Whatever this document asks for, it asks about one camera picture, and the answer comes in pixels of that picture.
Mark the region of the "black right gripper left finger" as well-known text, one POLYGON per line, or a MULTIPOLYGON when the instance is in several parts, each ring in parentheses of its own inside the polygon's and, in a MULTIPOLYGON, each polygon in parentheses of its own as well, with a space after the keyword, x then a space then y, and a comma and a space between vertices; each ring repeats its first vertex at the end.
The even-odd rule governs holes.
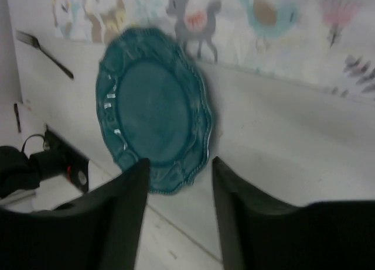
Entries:
POLYGON ((54 210, 1 210, 2 269, 134 269, 150 162, 54 210))

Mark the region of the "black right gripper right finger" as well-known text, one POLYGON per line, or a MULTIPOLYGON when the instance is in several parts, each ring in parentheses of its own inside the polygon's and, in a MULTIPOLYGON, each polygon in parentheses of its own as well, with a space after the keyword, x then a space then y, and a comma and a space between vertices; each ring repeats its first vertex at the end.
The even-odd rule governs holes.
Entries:
POLYGON ((374 201, 293 206, 220 158, 212 161, 212 183, 225 269, 374 268, 374 201))

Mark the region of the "teal scalloped ceramic plate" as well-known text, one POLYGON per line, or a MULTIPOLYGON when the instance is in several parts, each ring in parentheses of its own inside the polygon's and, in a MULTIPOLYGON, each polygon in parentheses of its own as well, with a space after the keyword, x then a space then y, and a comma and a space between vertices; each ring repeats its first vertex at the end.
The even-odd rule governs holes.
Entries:
POLYGON ((213 113, 205 79, 157 28, 129 28, 107 46, 96 79, 96 112, 120 169, 149 159, 151 193, 176 194, 208 163, 213 113))

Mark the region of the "animal print cloth placemat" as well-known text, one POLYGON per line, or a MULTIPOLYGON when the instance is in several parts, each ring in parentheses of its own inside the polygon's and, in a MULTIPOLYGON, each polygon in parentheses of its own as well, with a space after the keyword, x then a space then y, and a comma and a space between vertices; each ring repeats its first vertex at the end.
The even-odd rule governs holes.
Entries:
POLYGON ((58 37, 156 26, 194 57, 374 99, 374 0, 52 0, 58 37))

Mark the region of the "dark metal fork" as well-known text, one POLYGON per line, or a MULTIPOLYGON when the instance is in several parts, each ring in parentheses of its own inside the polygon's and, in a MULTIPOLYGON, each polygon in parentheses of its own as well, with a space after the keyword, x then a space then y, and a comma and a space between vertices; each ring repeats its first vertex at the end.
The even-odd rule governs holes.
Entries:
POLYGON ((18 41, 23 42, 29 46, 32 46, 36 50, 40 50, 45 56, 47 56, 65 75, 67 75, 71 80, 74 80, 73 73, 65 67, 61 62, 59 62, 55 57, 53 57, 38 41, 37 37, 34 35, 22 32, 20 30, 16 31, 16 38, 18 41))

